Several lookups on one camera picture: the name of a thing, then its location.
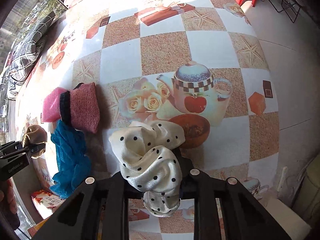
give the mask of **tablecloth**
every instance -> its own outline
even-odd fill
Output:
[[[80,82],[95,82],[100,108],[98,133],[85,134],[95,176],[119,171],[108,141],[113,131],[134,120],[167,120],[184,128],[181,151],[196,168],[219,179],[237,177],[259,199],[273,187],[276,91],[257,35],[235,0],[83,0],[73,6],[50,28],[17,96],[17,139],[33,123],[53,132],[54,123],[41,124],[43,99]],[[40,160],[49,184],[54,157],[51,145]],[[134,204],[148,213],[142,201]],[[192,206],[182,201],[171,218],[130,222],[131,238],[193,239]]]

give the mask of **apple print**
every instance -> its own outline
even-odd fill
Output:
[[[207,100],[204,97],[192,95],[184,99],[184,105],[190,113],[202,113],[207,106]]]

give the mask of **glass window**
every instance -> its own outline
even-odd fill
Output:
[[[0,72],[10,62],[10,52],[51,11],[59,17],[66,7],[58,0],[18,0],[0,28]]]

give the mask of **polka dot scarf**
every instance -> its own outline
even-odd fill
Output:
[[[172,149],[184,141],[181,126],[168,121],[133,121],[109,137],[124,179],[145,192],[143,202],[151,214],[170,217],[180,205],[180,165]]]

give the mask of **bowl print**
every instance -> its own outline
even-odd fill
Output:
[[[182,114],[169,120],[180,125],[184,130],[186,141],[180,145],[184,149],[200,146],[209,136],[210,124],[207,119],[196,114]]]
[[[60,65],[60,63],[61,63],[61,61],[62,61],[62,59],[64,57],[64,54],[65,54],[65,52],[62,51],[54,58],[54,60],[52,62],[52,68],[53,69],[56,69],[57,67],[59,67],[59,65]]]

